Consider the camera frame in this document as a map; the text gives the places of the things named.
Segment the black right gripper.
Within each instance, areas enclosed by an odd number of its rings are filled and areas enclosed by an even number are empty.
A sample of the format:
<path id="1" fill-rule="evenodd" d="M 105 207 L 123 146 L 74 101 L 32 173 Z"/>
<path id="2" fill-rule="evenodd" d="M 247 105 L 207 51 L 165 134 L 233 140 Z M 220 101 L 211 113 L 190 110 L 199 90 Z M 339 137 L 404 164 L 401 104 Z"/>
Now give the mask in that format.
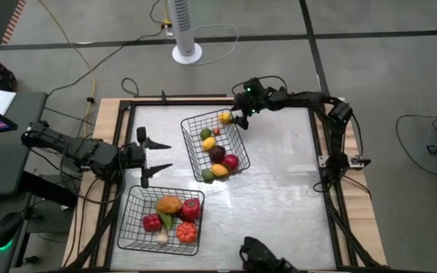
<path id="1" fill-rule="evenodd" d="M 268 98 L 268 92 L 257 77 L 239 83 L 234 88 L 237 87 L 241 87 L 242 92 L 234 94 L 234 109 L 241 110 L 246 116 L 236 116 L 234 123 L 243 130 L 247 130 L 249 127 L 247 116 L 259 113 L 267 108 L 268 102 L 266 99 Z"/>

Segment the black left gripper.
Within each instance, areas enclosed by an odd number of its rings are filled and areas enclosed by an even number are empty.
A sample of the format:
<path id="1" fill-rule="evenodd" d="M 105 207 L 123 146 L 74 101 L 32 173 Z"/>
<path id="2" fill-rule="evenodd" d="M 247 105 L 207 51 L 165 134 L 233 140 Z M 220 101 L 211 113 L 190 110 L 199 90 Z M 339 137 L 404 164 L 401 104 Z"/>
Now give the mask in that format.
<path id="1" fill-rule="evenodd" d="M 157 165 L 146 168 L 146 153 L 147 149 L 170 149 L 171 146 L 152 141 L 146 135 L 145 127 L 137 128 L 137 142 L 124 144 L 121 147 L 121 167 L 123 169 L 140 168 L 142 171 L 140 178 L 140 186 L 142 188 L 149 187 L 149 178 L 154 174 L 171 167 L 171 164 Z"/>

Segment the black wire basket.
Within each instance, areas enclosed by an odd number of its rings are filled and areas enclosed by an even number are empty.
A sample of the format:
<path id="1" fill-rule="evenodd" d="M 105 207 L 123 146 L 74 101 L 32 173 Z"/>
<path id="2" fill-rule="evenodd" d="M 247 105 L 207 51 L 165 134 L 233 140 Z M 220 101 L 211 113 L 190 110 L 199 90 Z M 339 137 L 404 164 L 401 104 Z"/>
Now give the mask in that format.
<path id="1" fill-rule="evenodd" d="M 250 167 L 250 159 L 237 125 L 232 122 L 230 124 L 222 124 L 218 120 L 218 114 L 221 114 L 224 111 L 229 111 L 231 113 L 228 109 L 220 109 L 185 118 L 181 122 L 181 131 L 184 137 L 187 154 L 190 159 L 193 176 L 198 182 L 204 182 L 201 178 L 201 171 L 205 168 L 211 170 L 211 166 L 213 165 L 209 158 L 209 151 L 203 151 L 202 148 L 204 140 L 201 140 L 200 138 L 200 131 L 204 128 L 208 128 L 211 131 L 213 131 L 214 128 L 218 128 L 220 130 L 219 135 L 215 135 L 212 132 L 212 137 L 215 138 L 216 145 L 224 147 L 226 155 L 236 155 L 240 162 L 237 170 L 229 171 L 228 176 L 214 176 L 214 179 L 224 179 L 226 177 L 234 176 Z"/>
<path id="2" fill-rule="evenodd" d="M 158 245 L 156 235 L 158 232 L 145 232 L 142 225 L 144 215 L 156 212 L 155 204 L 163 196 L 176 196 L 182 201 L 197 198 L 200 200 L 201 214 L 197 220 L 181 221 L 174 216 L 174 224 L 168 231 L 168 243 Z M 150 253 L 165 253 L 181 256 L 194 256 L 200 246 L 201 224 L 203 219 L 205 195 L 199 190 L 184 190 L 167 187 L 148 187 L 133 186 L 130 189 L 124 215 L 121 220 L 120 231 L 118 233 L 118 247 L 125 250 L 135 250 Z M 179 224 L 192 222 L 196 225 L 198 236 L 194 243 L 181 243 L 176 230 Z"/>

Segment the dark red plum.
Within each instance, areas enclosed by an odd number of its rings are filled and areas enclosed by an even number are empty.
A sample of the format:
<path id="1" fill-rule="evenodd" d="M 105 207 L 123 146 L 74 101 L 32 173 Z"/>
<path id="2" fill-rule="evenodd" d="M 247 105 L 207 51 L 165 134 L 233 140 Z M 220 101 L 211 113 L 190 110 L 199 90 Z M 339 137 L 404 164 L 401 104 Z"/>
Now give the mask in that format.
<path id="1" fill-rule="evenodd" d="M 226 155 L 226 150 L 222 146 L 213 146 L 209 150 L 209 158 L 213 164 L 219 164 L 223 161 Z"/>

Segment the red apple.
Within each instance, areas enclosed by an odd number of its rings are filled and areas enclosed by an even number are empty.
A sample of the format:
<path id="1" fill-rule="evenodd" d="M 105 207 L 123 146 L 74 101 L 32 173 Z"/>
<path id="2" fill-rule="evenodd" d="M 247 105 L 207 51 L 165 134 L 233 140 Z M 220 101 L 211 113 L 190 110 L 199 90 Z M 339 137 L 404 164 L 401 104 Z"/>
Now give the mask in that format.
<path id="1" fill-rule="evenodd" d="M 229 171 L 237 170 L 239 164 L 239 158 L 236 155 L 226 155 L 222 160 L 222 165 Z"/>

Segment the orange bell pepper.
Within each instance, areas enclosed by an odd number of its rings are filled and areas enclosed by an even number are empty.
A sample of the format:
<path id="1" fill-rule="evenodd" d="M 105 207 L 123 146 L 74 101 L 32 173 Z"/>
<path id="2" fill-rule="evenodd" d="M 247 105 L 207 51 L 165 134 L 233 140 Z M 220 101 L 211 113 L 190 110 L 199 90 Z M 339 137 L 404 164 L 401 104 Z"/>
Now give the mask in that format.
<path id="1" fill-rule="evenodd" d="M 182 201 L 176 196 L 163 196 L 156 202 L 158 212 L 173 215 L 181 210 Z"/>

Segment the red bell pepper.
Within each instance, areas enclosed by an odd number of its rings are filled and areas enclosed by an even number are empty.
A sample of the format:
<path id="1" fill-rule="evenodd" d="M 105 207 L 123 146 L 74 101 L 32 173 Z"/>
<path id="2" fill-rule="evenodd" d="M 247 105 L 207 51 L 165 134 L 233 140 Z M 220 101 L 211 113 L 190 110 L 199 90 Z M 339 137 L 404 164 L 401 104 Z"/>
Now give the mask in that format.
<path id="1" fill-rule="evenodd" d="M 145 232 L 158 232 L 162 229 L 161 218 L 158 214 L 144 215 L 142 225 Z"/>
<path id="2" fill-rule="evenodd" d="M 181 214 L 186 221 L 194 221 L 200 217 L 201 205 L 197 198 L 187 199 L 181 207 Z"/>

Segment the green chili pepper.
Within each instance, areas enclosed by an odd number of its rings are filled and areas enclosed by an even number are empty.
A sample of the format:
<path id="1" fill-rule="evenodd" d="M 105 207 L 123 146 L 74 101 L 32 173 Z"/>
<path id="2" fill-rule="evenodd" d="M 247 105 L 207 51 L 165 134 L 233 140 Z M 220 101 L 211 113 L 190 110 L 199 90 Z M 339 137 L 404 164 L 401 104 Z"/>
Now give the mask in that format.
<path id="1" fill-rule="evenodd" d="M 155 204 L 156 212 L 159 215 L 166 230 L 170 230 L 174 224 L 174 216 L 168 213 L 162 212 L 158 209 L 158 203 Z"/>

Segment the white tower fan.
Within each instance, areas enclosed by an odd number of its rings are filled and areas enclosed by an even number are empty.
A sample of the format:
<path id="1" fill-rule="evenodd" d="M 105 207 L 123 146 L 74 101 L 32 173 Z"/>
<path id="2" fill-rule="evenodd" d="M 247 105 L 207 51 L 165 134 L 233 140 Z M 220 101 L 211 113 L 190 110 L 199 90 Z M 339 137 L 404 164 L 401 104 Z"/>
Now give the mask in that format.
<path id="1" fill-rule="evenodd" d="M 196 64 L 203 50 L 194 40 L 192 17 L 188 0 L 168 0 L 171 25 L 176 46 L 172 57 L 179 64 Z"/>

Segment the grey desk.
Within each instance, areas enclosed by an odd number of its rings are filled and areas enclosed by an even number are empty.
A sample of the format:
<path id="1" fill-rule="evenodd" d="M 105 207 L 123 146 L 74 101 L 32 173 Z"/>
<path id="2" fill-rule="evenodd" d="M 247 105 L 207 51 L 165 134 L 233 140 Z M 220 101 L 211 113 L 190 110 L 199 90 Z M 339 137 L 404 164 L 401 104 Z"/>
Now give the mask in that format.
<path id="1" fill-rule="evenodd" d="M 27 163 L 29 149 L 21 143 L 20 135 L 29 123 L 42 116 L 46 94 L 17 93 L 5 113 L 5 117 L 18 125 L 13 131 L 0 133 L 0 221 L 10 212 L 25 209 L 30 194 L 18 190 L 20 177 Z M 0 273 L 7 273 L 20 248 L 21 229 L 7 246 L 0 248 Z"/>

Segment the black computer mouse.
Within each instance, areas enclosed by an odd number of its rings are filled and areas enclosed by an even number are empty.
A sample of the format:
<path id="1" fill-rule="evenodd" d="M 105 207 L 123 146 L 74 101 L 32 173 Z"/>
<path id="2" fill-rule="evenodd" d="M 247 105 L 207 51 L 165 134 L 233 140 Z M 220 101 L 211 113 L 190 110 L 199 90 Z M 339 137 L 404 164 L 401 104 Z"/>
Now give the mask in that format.
<path id="1" fill-rule="evenodd" d="M 12 241 L 23 221 L 20 212 L 11 212 L 0 221 L 0 249 Z"/>

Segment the black table frame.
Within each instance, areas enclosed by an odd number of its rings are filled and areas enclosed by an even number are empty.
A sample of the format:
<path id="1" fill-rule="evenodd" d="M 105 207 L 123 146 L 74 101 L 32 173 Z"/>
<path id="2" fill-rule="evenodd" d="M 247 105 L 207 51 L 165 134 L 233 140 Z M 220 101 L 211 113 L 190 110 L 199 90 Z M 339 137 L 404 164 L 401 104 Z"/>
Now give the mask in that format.
<path id="1" fill-rule="evenodd" d="M 168 96 L 162 101 L 157 96 L 144 96 L 140 98 L 110 98 L 102 99 L 96 114 L 96 125 L 93 136 L 102 139 L 107 143 L 125 143 L 129 135 L 131 118 L 125 114 L 126 107 L 137 106 L 178 106 L 178 105 L 219 105 L 230 106 L 233 102 L 231 97 L 211 95 L 211 96 Z M 368 193 L 361 189 L 355 189 L 355 186 L 366 186 L 366 178 L 363 171 L 349 171 L 347 173 L 352 185 L 345 186 L 339 184 L 329 192 L 333 198 L 335 208 L 346 224 L 349 225 L 351 232 L 356 236 L 362 247 L 377 262 L 385 265 L 386 257 L 379 235 L 379 229 L 376 217 L 373 211 L 371 199 Z M 91 237 L 96 233 L 101 223 L 104 222 L 106 215 L 111 210 L 110 206 L 101 206 L 79 201 L 77 204 L 79 210 L 85 209 L 83 218 L 74 216 L 72 231 L 82 232 L 81 235 L 73 236 L 76 240 L 81 238 L 84 243 L 89 243 Z M 354 247 L 348 242 L 346 236 L 341 234 L 340 227 L 328 219 L 330 234 L 333 239 L 333 247 L 339 251 L 335 261 L 344 267 L 359 267 L 360 256 L 354 255 Z M 112 236 L 115 235 L 117 222 L 113 221 L 106 228 L 105 232 L 93 251 L 82 265 L 85 272 L 95 271 L 103 273 L 110 270 Z"/>

